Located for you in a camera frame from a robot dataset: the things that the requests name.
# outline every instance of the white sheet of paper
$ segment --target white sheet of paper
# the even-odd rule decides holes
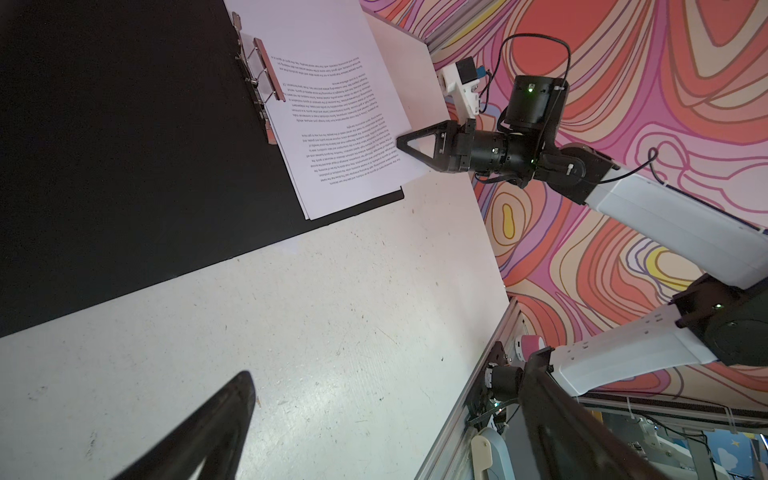
[[[395,147],[410,124],[357,0],[226,3],[242,33],[264,42],[288,98],[266,109],[310,219],[427,171]]]

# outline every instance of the table surface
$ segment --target table surface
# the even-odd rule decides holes
[[[426,46],[369,17],[414,128]],[[0,478],[110,478],[240,370],[238,478],[411,478],[507,297],[466,175],[0,339]]]

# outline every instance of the abstract mural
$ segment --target abstract mural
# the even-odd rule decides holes
[[[462,2],[362,0],[424,38]],[[767,0],[510,0],[496,2],[433,55],[495,67],[516,32],[559,37],[573,50],[571,93],[558,143],[579,141],[635,167],[658,147],[674,186],[758,226],[768,225]],[[562,46],[520,38],[505,46],[480,125],[490,130],[517,74],[563,73]],[[475,184],[499,270],[549,345],[581,340],[644,315],[702,271],[616,220],[532,181]],[[768,409],[768,369],[718,362],[606,386]]]

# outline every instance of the patterned wallpaper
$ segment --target patterned wallpaper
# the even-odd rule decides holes
[[[361,0],[424,38],[453,0]],[[515,32],[563,38],[574,54],[558,142],[590,144],[629,167],[659,148],[660,175],[756,224],[768,225],[768,0],[510,0],[462,31],[435,68],[465,56],[495,66]],[[490,130],[518,74],[556,76],[564,49],[517,39],[505,47]],[[630,322],[702,272],[621,223],[544,184],[475,185],[499,271],[537,332],[559,346]],[[719,363],[662,370],[605,388],[664,392],[768,409],[768,369]]]

